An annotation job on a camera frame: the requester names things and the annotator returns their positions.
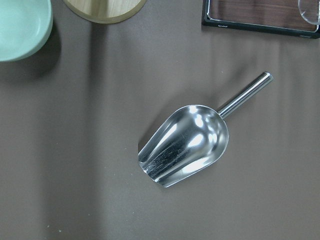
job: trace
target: stainless steel scoop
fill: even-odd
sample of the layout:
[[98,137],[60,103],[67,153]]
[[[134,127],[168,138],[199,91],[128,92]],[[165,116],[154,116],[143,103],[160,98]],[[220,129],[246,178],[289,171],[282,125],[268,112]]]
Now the stainless steel scoop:
[[140,167],[166,188],[213,164],[228,144],[224,118],[272,80],[263,72],[217,111],[203,105],[178,109],[139,152]]

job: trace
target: bowl rim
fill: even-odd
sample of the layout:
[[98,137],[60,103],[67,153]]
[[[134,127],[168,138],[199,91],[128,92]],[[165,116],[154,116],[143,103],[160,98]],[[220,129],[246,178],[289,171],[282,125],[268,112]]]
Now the bowl rim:
[[34,53],[36,53],[39,49],[42,48],[42,46],[46,43],[48,40],[50,33],[52,31],[52,26],[53,26],[53,10],[52,10],[52,4],[51,0],[43,0],[44,2],[47,3],[47,10],[48,10],[48,15],[47,18],[44,18],[45,22],[42,24],[44,26],[41,34],[37,36],[35,41],[33,41],[32,44],[29,45],[29,47],[26,50],[20,51],[18,53],[13,53],[10,56],[7,57],[2,57],[0,56],[0,62],[12,62],[12,61],[17,61],[20,59],[27,58]]

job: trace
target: wood grain panel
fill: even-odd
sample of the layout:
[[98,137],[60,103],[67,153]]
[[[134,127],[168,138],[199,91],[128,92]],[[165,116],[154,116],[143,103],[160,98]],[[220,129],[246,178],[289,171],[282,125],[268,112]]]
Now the wood grain panel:
[[301,17],[298,0],[211,0],[209,15],[217,20],[295,30],[317,28]]

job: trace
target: wooden board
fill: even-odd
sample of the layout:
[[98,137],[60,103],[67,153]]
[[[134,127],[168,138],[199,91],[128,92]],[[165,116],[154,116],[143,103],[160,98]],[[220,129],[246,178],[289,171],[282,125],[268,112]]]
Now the wooden board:
[[315,31],[300,15],[298,0],[211,0],[210,17],[216,20]]
[[147,0],[63,0],[77,15],[100,24],[114,24],[131,18]]

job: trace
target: tray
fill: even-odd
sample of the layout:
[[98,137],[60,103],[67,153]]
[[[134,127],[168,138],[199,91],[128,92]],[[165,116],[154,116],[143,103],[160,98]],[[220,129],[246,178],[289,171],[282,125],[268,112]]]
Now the tray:
[[319,26],[301,17],[297,0],[203,0],[202,24],[320,38]]

